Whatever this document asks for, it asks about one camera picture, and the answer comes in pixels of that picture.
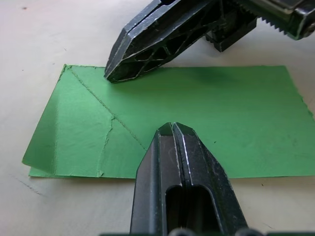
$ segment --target white table surface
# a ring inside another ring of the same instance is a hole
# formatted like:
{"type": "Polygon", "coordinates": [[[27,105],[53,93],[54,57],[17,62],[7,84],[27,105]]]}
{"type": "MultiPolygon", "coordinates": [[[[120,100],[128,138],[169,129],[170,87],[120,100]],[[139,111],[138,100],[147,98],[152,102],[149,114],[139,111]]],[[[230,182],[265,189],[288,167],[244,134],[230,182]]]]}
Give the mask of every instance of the white table surface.
{"type": "MultiPolygon", "coordinates": [[[[128,232],[133,180],[29,178],[21,160],[63,64],[105,66],[122,27],[149,2],[0,1],[0,235],[128,232]]],[[[228,65],[286,65],[315,112],[315,35],[296,42],[259,22],[222,54],[201,39],[168,64],[228,65]]],[[[231,182],[249,226],[315,230],[314,177],[231,182]]]]}

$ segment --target white background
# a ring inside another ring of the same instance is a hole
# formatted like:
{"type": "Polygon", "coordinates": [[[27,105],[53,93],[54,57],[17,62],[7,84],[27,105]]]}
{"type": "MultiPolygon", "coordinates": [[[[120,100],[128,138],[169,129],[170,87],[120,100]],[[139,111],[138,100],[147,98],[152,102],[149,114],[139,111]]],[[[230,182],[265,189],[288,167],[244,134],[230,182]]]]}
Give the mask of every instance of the white background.
{"type": "MultiPolygon", "coordinates": [[[[63,64],[105,66],[122,27],[149,2],[0,1],[0,235],[128,232],[133,180],[29,178],[21,160],[63,64]]],[[[222,54],[201,39],[168,64],[228,65],[286,65],[315,112],[315,35],[295,42],[259,22],[222,54]]],[[[314,177],[231,182],[251,227],[315,230],[314,177]]]]}

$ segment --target green paper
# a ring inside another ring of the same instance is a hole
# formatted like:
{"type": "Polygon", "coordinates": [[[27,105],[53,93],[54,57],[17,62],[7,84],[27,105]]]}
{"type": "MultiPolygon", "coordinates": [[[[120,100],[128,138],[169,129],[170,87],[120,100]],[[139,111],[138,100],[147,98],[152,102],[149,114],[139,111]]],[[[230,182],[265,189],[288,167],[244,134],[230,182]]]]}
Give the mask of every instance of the green paper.
{"type": "Polygon", "coordinates": [[[31,176],[134,178],[175,121],[230,178],[315,174],[315,122],[283,66],[161,68],[119,84],[103,74],[65,66],[23,158],[31,176]]]}

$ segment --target folded paper flap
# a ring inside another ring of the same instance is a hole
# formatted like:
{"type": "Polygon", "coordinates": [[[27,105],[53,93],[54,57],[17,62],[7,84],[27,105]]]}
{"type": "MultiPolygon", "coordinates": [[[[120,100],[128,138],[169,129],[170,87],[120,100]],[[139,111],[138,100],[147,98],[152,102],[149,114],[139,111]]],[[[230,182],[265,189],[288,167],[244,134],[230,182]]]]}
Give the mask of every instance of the folded paper flap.
{"type": "MultiPolygon", "coordinates": [[[[81,134],[84,119],[98,127],[80,140],[94,140],[96,151],[91,146],[84,164],[70,158],[80,169],[77,176],[134,177],[156,129],[175,121],[194,128],[229,177],[315,173],[315,122],[283,66],[161,68],[115,85],[103,78],[101,67],[67,66],[54,95],[58,119],[64,114],[57,143],[63,138],[70,145],[69,136],[81,134]],[[80,89],[70,96],[70,87],[80,89]],[[66,121],[73,123],[71,135],[66,121]]],[[[47,107],[54,105],[51,100],[47,107]]],[[[41,122],[47,117],[43,114],[41,122]]],[[[37,129],[43,132],[41,122],[37,129]]],[[[30,143],[34,149],[37,145],[30,143]]],[[[79,146],[76,152],[86,152],[79,146]]],[[[45,160],[44,155],[32,152],[24,163],[38,168],[34,160],[45,160]]],[[[73,174],[67,159],[58,154],[56,174],[73,174]]]]}

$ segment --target green cardboard sheet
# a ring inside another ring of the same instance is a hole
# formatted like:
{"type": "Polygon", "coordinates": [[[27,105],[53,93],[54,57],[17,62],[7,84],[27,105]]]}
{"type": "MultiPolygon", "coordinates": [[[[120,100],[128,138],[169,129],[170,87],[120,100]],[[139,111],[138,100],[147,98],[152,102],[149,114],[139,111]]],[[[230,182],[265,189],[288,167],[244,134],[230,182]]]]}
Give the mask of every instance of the green cardboard sheet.
{"type": "Polygon", "coordinates": [[[120,84],[103,74],[64,67],[23,158],[31,176],[134,178],[175,121],[230,178],[315,174],[315,122],[283,66],[161,68],[120,84]]]}

